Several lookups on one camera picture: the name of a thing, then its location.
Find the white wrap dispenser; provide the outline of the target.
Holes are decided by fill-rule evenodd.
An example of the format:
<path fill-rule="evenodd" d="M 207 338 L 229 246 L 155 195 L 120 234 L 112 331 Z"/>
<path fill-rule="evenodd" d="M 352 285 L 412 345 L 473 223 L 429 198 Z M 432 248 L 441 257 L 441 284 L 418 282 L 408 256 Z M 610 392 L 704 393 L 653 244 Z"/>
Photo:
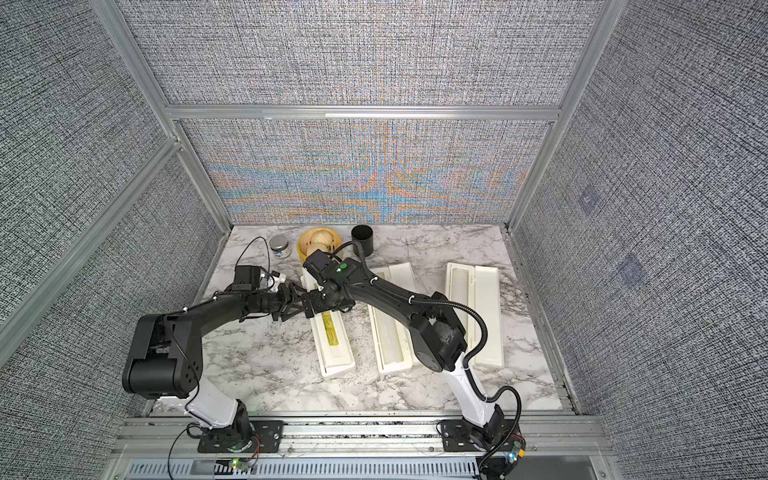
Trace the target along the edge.
<path fill-rule="evenodd" d="M 504 347 L 501 324 L 499 270 L 495 267 L 448 263 L 446 274 L 448 273 L 450 264 L 458 264 L 474 268 L 475 296 L 474 307 L 472 309 L 482 317 L 488 331 L 488 338 L 484 348 L 471 360 L 471 364 L 502 368 L 504 366 Z M 445 294 L 447 296 L 447 282 L 445 282 Z"/>
<path fill-rule="evenodd" d="M 409 262 L 376 268 L 373 272 L 403 289 L 416 290 Z M 386 377 L 411 370 L 418 360 L 408 329 L 375 307 L 368 306 L 368 313 L 379 375 Z"/>
<path fill-rule="evenodd" d="M 345 375 L 356 368 L 342 315 L 338 311 L 316 313 L 310 319 L 320 374 L 323 378 Z"/>

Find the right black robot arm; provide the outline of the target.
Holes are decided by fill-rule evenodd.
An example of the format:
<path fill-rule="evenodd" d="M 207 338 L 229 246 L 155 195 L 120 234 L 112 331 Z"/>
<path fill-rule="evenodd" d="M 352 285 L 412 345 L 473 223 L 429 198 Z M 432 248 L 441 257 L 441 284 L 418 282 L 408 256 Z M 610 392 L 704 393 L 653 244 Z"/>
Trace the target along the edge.
<path fill-rule="evenodd" d="M 439 292 L 426 296 L 399 287 L 374 274 L 363 255 L 341 259 L 335 251 L 315 251 L 303 268 L 319 287 L 310 294 L 315 313 L 362 302 L 407 329 L 417 360 L 440 374 L 456 397 L 463 427 L 477 448 L 493 454 L 507 443 L 523 441 L 520 394 L 509 385 L 487 394 L 470 364 L 488 340 L 478 312 Z"/>

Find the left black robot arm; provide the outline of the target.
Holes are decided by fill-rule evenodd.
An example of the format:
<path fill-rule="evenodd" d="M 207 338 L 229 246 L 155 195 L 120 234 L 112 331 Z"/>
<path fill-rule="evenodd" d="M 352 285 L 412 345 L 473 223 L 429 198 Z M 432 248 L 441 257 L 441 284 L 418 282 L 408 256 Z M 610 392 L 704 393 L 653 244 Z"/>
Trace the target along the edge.
<path fill-rule="evenodd" d="M 228 288 L 192 307 L 142 316 L 122 373 L 123 389 L 145 399 L 184 399 L 186 413 L 207 429 L 234 426 L 244 415 L 236 399 L 204 378 L 203 337 L 230 322 L 291 318 L 290 308 L 303 311 L 303 294 L 301 288 L 287 285 L 275 292 Z"/>

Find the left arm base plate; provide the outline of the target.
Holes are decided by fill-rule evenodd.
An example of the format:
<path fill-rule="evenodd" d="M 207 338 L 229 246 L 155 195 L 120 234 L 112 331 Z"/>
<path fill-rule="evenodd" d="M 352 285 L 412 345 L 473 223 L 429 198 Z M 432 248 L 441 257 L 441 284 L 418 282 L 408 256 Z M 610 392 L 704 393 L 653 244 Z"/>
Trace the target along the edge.
<path fill-rule="evenodd" d="M 202 454 L 277 453 L 283 436 L 280 420 L 251 420 L 245 430 L 234 424 L 226 428 L 206 430 L 199 439 L 197 452 Z"/>

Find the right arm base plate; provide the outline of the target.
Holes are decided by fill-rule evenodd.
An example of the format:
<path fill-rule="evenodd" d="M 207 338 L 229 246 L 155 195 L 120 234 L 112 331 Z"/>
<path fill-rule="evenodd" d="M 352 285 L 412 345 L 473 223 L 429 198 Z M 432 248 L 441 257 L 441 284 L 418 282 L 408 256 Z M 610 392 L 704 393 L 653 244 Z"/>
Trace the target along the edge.
<path fill-rule="evenodd" d="M 438 422 L 437 432 L 441 436 L 445 452 L 487 452 L 504 443 L 499 451 L 525 449 L 526 441 L 519 427 L 513 427 L 513 420 L 505 418 L 498 427 L 491 430 L 490 435 L 483 434 L 477 427 L 463 419 L 444 419 Z"/>

